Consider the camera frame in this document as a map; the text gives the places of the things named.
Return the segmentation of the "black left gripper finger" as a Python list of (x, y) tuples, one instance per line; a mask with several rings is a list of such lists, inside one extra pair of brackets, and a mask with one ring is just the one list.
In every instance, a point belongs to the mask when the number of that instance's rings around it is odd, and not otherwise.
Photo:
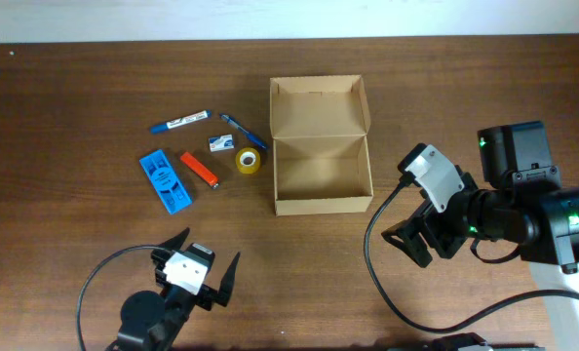
[(157, 245), (155, 249), (163, 252), (180, 251), (183, 244), (186, 242), (189, 233), (190, 228), (186, 227), (184, 230), (182, 230), (179, 234), (175, 235), (171, 239), (167, 240), (162, 244)]
[(231, 299), (235, 286), (235, 279), (240, 256), (241, 253), (236, 253), (220, 281), (220, 286), (217, 291), (215, 301), (217, 304), (223, 307), (226, 307)]

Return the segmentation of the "blue plastic tray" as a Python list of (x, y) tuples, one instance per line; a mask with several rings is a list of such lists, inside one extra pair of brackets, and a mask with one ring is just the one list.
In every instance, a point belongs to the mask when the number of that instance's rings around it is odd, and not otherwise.
[(162, 149), (142, 157), (139, 163), (170, 215), (192, 204), (188, 191)]

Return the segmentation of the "orange black stapler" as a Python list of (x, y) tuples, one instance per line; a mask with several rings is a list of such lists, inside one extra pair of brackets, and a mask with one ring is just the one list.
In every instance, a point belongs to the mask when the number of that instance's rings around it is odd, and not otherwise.
[(184, 152), (180, 157), (180, 161), (185, 164), (192, 172), (194, 172), (201, 180), (203, 180), (210, 188), (217, 189), (219, 186), (218, 177), (203, 165), (195, 156), (189, 152)]

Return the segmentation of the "yellow clear tape roll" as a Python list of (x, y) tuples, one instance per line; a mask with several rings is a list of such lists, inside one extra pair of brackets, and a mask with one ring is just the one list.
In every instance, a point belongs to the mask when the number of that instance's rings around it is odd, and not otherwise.
[(236, 155), (236, 167), (243, 175), (255, 174), (261, 165), (259, 152), (251, 147), (241, 149)]

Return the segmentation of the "blue ballpoint pen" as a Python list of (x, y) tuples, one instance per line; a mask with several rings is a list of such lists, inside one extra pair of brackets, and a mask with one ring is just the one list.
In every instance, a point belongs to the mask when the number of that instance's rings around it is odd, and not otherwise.
[(266, 144), (266, 142), (260, 138), (259, 136), (257, 136), (256, 134), (248, 131), (247, 129), (245, 129), (240, 123), (238, 123), (233, 117), (231, 117), (228, 114), (225, 113), (220, 113), (219, 117), (221, 120), (223, 120), (225, 123), (227, 123), (229, 126), (231, 126), (232, 128), (236, 129), (237, 131), (239, 131), (240, 133), (242, 133), (250, 142), (254, 143), (256, 146), (258, 146), (259, 148), (263, 149), (263, 150), (267, 150), (268, 149), (268, 145)]

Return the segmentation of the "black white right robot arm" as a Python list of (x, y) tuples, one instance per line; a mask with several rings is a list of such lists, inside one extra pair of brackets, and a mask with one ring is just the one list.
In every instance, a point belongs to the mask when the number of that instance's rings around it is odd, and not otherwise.
[(562, 186), (540, 121), (480, 130), (478, 142), (487, 189), (431, 144), (405, 156), (401, 184), (420, 187), (424, 201), (383, 239), (422, 268), (469, 239), (516, 244), (509, 257), (528, 262), (539, 292), (554, 292), (546, 308), (557, 347), (579, 350), (579, 188)]

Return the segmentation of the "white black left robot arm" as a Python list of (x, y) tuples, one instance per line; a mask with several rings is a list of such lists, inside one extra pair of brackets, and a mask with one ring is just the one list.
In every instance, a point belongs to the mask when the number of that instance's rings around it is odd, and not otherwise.
[(215, 253), (197, 243), (186, 245), (189, 232), (186, 228), (152, 249), (155, 280), (162, 290), (136, 292), (125, 300), (121, 326), (109, 350), (169, 350), (195, 308), (210, 311), (228, 305), (240, 257), (232, 259), (220, 286), (211, 288), (205, 280)]

